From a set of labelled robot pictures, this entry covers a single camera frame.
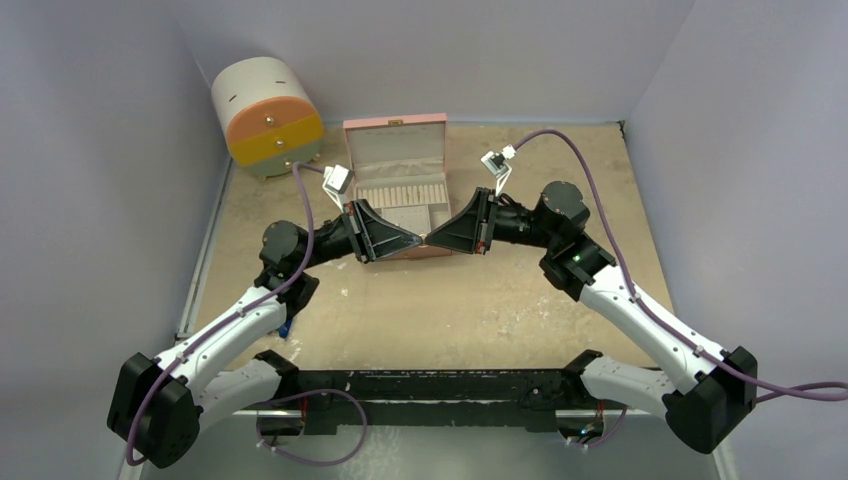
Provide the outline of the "pink jewelry box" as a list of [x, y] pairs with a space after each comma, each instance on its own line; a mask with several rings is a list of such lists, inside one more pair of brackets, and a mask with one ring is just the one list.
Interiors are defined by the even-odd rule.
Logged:
[[421, 237], [450, 220], [447, 122], [445, 113], [344, 121], [353, 197]]

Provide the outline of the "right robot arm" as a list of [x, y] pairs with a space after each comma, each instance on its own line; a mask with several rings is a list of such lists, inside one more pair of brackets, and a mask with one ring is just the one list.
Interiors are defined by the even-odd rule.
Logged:
[[494, 241], [544, 248], [539, 262], [557, 290], [611, 322], [656, 363], [655, 370], [587, 353], [571, 362], [561, 392], [576, 407], [611, 400], [651, 413], [692, 450], [713, 452], [756, 405], [758, 361], [743, 347], [729, 351], [629, 284], [620, 263], [585, 231], [590, 211], [579, 189], [549, 183], [533, 209], [479, 187], [458, 214], [425, 237], [426, 244], [485, 254]]

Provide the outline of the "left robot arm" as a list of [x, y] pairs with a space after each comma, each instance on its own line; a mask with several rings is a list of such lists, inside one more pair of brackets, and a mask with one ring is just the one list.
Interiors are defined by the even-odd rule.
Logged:
[[319, 281], [306, 269], [346, 255], [370, 263], [422, 243], [421, 235], [383, 219], [365, 200], [344, 204], [320, 228], [270, 224], [262, 235], [262, 269], [231, 307], [188, 339], [152, 358], [136, 353], [121, 366], [107, 426], [125, 441], [126, 463], [166, 468], [188, 451], [211, 416], [201, 396], [215, 377], [311, 300]]

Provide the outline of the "blue stapler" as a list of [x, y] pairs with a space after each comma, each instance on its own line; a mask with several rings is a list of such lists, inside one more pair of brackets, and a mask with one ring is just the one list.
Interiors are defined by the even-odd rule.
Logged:
[[286, 339], [290, 335], [291, 325], [293, 323], [292, 319], [287, 319], [278, 329], [277, 333], [280, 338]]

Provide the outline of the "round pastel drawer organizer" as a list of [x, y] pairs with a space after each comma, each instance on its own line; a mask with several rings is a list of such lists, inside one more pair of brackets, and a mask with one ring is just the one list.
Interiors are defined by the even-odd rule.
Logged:
[[238, 61], [217, 75], [211, 96], [232, 160], [253, 177], [285, 175], [320, 155], [323, 121], [283, 61]]

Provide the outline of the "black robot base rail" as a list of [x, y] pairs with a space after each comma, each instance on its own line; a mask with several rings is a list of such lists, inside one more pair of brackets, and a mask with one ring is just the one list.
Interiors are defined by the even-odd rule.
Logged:
[[605, 433], [604, 401], [578, 383], [580, 362], [507, 370], [302, 370], [266, 350], [281, 380], [271, 406], [296, 410], [307, 435], [342, 426], [514, 427], [584, 442]]

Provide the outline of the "aluminium frame rail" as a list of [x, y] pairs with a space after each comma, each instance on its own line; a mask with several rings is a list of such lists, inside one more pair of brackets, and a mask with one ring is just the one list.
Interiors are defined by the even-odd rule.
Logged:
[[362, 404], [506, 404], [528, 410], [557, 410], [617, 402], [656, 416], [662, 398], [679, 392], [670, 377], [609, 357], [586, 366], [517, 370], [306, 370], [280, 374], [267, 364], [225, 372], [201, 394], [205, 420], [254, 404], [281, 404], [306, 392], [328, 405], [334, 390]]

